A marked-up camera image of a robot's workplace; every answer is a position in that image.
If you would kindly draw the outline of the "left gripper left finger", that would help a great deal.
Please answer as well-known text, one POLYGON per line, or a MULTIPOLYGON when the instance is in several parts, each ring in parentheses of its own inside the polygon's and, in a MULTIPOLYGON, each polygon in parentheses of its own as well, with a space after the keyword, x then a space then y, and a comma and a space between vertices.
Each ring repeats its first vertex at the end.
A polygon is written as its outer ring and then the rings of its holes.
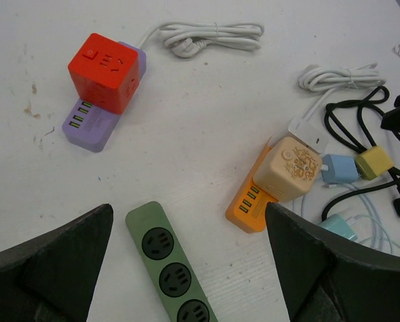
POLYGON ((0 321, 86 321, 113 226, 100 205, 0 252, 0 321))

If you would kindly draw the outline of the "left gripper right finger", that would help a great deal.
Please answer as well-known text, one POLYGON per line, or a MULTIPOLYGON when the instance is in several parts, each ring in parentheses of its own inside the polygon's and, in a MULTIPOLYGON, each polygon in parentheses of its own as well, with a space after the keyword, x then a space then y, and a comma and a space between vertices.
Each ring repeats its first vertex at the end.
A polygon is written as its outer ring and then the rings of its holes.
POLYGON ((265 220, 290 321, 400 321, 400 257, 278 203, 267 204, 265 220))

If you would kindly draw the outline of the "yellow usb charger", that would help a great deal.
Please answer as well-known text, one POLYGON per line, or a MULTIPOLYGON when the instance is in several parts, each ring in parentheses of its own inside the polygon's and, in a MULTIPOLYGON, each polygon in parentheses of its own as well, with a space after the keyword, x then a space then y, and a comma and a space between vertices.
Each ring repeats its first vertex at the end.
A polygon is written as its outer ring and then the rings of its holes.
POLYGON ((392 159, 381 146, 373 146, 359 154, 354 161, 365 180, 373 180, 394 167, 392 159))

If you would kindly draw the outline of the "teal charger cube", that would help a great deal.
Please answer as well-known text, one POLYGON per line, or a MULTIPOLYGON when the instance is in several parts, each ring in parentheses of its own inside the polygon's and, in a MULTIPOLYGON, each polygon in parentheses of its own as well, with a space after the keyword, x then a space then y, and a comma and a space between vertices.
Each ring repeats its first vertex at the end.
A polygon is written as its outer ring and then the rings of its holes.
POLYGON ((350 241, 356 241, 358 239, 351 226, 339 214, 329 216, 325 221, 321 222, 319 226, 350 241))

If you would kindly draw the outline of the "light blue usb charger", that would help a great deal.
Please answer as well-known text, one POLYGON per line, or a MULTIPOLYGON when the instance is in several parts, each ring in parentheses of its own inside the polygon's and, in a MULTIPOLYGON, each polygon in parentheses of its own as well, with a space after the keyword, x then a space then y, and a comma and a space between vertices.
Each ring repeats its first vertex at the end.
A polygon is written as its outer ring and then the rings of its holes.
POLYGON ((359 173, 352 156, 326 154, 322 158, 322 178, 326 184, 351 184, 358 180, 359 173))

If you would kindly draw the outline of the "green power strip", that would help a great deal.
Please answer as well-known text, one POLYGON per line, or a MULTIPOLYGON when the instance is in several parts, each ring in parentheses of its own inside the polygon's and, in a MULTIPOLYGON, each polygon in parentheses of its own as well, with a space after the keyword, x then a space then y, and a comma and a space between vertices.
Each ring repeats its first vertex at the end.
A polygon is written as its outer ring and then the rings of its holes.
POLYGON ((217 321, 163 207, 148 202, 125 223, 170 321, 217 321))

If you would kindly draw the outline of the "purple usb hub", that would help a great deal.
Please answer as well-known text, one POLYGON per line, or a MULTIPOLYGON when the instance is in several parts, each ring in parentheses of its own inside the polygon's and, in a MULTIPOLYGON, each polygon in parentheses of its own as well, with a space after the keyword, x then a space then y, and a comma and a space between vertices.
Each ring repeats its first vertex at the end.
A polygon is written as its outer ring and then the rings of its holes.
POLYGON ((121 116, 79 99, 64 121, 62 131, 71 144, 101 152, 121 116))

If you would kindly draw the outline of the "red cube socket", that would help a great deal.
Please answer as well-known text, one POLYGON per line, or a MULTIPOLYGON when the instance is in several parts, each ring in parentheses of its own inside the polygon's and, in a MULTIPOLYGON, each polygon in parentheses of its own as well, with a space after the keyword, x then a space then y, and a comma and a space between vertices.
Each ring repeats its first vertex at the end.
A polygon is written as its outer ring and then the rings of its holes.
POLYGON ((121 115, 140 83, 139 53, 92 33, 68 64, 78 96, 121 115))

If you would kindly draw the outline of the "beige cube socket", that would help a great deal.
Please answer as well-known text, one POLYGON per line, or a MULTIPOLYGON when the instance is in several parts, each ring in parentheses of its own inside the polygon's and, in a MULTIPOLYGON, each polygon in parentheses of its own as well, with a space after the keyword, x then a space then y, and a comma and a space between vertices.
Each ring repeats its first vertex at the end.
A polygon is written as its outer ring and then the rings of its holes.
POLYGON ((283 138, 265 155, 253 182, 282 203, 308 193, 322 167, 322 158, 292 137, 283 138))

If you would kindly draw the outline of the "orange usb hub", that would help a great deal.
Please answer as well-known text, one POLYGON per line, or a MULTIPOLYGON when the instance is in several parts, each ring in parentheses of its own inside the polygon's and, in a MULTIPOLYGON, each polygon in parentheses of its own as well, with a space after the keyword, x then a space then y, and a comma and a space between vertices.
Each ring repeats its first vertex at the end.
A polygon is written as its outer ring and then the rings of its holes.
POLYGON ((246 233, 262 232, 266 228, 266 206, 277 202, 253 182, 254 174, 270 150, 266 143, 225 212, 226 219, 246 233))

